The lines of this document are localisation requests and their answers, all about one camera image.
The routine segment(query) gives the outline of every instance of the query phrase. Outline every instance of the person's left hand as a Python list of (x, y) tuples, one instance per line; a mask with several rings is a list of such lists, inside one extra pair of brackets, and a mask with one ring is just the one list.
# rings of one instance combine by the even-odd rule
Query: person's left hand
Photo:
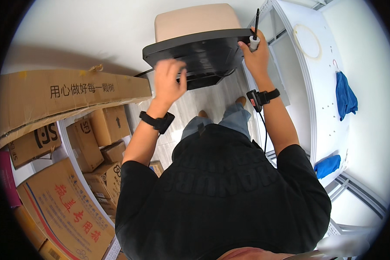
[(169, 107), (186, 92), (186, 69), (180, 73), (180, 83), (176, 76), (186, 63), (174, 59), (158, 61), (155, 66), (155, 99)]

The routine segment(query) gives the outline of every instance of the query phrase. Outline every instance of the barcode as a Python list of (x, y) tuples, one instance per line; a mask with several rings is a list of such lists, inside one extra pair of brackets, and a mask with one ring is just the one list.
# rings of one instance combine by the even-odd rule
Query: barcode
[(55, 260), (59, 260), (59, 258), (61, 257), (61, 256), (59, 256), (59, 255), (57, 254), (57, 252), (55, 252), (52, 248), (49, 250), (49, 254), (50, 254), (53, 258), (55, 258)]

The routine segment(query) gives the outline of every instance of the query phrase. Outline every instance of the forearm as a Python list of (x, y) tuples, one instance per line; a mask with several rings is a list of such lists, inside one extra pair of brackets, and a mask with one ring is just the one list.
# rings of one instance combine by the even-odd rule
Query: forearm
[[(256, 77), (255, 81), (260, 92), (275, 90), (275, 86), (266, 74)], [(295, 126), (280, 96), (263, 106), (263, 115), (276, 155), (291, 144), (299, 144)]]
[[(146, 113), (152, 118), (163, 118), (169, 108), (169, 104), (165, 104), (155, 98), (152, 100)], [(136, 161), (144, 165), (149, 165), (155, 152), (158, 136), (158, 130), (153, 129), (153, 126), (146, 122), (140, 121), (130, 143), (125, 149), (123, 163)]]

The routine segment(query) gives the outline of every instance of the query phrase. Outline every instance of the brown shoe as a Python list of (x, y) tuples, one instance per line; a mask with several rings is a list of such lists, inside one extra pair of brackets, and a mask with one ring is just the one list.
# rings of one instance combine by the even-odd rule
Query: brown shoe
[(241, 96), (235, 102), (241, 103), (241, 105), (243, 105), (243, 107), (244, 107), (246, 105), (246, 101), (247, 101), (247, 99), (245, 98), (245, 96)]
[(199, 111), (198, 116), (208, 118), (207, 112), (205, 112), (204, 110)]

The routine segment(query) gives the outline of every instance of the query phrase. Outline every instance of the beige plastic cover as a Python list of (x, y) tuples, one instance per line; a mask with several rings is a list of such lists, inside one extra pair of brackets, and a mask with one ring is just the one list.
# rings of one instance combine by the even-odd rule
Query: beige plastic cover
[(223, 29), (239, 29), (229, 4), (198, 5), (162, 13), (155, 18), (156, 42), (183, 35)]

